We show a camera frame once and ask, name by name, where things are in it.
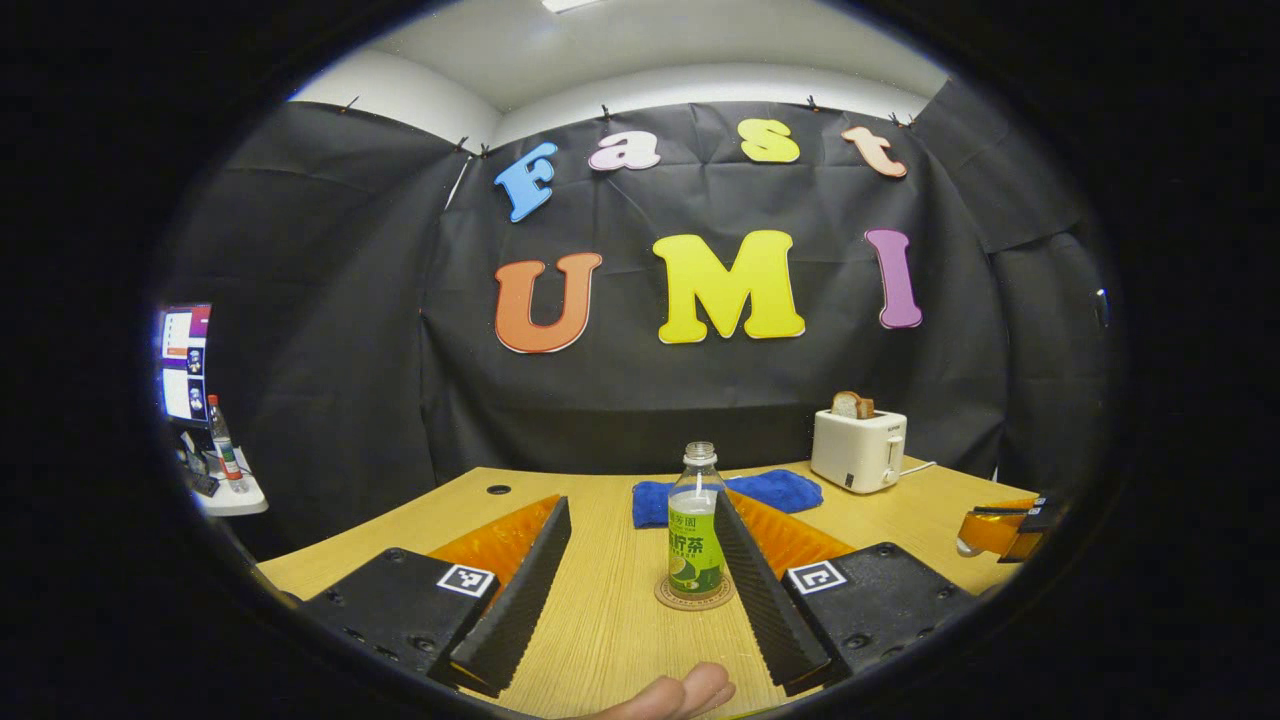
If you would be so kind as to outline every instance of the hand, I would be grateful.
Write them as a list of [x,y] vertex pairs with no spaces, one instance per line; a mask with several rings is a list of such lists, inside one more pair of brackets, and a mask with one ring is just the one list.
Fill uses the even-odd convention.
[[736,691],[723,665],[699,662],[684,682],[663,675],[634,698],[576,720],[687,720],[724,705]]

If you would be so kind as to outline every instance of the blue letter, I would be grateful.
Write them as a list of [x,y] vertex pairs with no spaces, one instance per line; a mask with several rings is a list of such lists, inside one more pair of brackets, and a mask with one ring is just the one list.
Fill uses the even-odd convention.
[[550,182],[556,174],[556,168],[544,159],[554,155],[556,150],[554,143],[544,142],[493,181],[493,184],[506,188],[507,197],[511,197],[511,222],[518,223],[552,196],[552,188],[541,187],[536,181]]

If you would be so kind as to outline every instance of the orange soft pad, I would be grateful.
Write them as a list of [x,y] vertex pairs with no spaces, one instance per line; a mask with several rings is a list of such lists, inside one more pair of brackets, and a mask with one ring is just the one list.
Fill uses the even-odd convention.
[[502,583],[498,592],[502,593],[511,584],[511,578],[516,575],[529,550],[534,547],[538,533],[541,532],[559,498],[561,496],[553,495],[526,505],[428,552],[428,556],[489,570],[498,575]]
[[855,551],[818,528],[759,500],[733,491],[728,491],[728,498],[780,580],[787,568],[831,560]]
[[1018,536],[1018,528],[1025,515],[978,515],[969,512],[960,524],[960,539],[974,550],[986,550],[997,555],[1009,552]]

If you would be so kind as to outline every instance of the bottle label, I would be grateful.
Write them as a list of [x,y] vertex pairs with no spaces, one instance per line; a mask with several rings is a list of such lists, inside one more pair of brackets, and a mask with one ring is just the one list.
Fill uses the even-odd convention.
[[724,571],[724,553],[716,539],[716,515],[691,515],[668,507],[667,529],[671,543],[667,571],[672,589],[703,594],[718,588]]
[[243,477],[239,471],[239,462],[236,462],[236,448],[230,442],[214,441],[218,446],[218,459],[223,461],[223,473],[228,480],[238,480]]

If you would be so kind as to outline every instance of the white toaster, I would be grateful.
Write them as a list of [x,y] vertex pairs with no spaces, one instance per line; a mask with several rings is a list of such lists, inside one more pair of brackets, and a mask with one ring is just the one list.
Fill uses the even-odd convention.
[[906,415],[877,410],[870,418],[845,418],[819,410],[813,423],[813,471],[856,493],[897,482],[906,445]]

